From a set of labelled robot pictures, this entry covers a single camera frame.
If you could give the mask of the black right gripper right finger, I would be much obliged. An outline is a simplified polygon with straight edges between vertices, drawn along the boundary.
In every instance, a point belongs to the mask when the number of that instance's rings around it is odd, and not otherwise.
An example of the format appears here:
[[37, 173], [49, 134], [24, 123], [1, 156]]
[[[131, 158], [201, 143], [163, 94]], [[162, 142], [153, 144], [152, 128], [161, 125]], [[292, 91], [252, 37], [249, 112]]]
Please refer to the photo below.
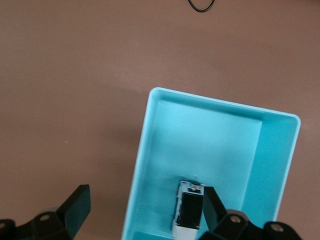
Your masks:
[[227, 211], [213, 187], [204, 188], [203, 213], [208, 227], [201, 240], [299, 240], [288, 224], [268, 221], [262, 228], [240, 211]]

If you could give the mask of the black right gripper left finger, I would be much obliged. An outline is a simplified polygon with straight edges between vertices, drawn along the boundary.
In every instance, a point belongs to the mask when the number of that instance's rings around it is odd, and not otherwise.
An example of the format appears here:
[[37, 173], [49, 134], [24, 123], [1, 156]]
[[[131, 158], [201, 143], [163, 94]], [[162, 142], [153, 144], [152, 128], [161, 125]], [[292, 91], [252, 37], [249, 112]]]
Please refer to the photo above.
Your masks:
[[73, 240], [90, 213], [90, 186], [79, 185], [56, 210], [44, 211], [17, 226], [0, 220], [2, 240]]

